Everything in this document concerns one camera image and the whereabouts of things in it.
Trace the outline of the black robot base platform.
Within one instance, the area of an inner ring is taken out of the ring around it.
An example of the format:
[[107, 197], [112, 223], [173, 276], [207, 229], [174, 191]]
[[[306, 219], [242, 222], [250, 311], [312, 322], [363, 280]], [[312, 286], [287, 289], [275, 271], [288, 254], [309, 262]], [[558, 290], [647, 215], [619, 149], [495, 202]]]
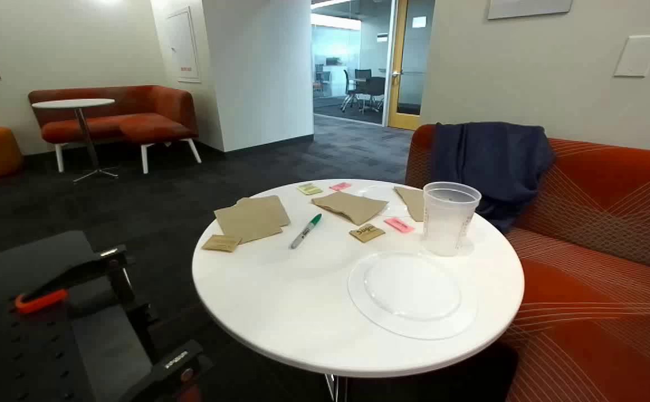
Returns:
[[[100, 253], [78, 231], [0, 253], [0, 402], [118, 402], [145, 372]], [[64, 301], [16, 312], [58, 289]]]

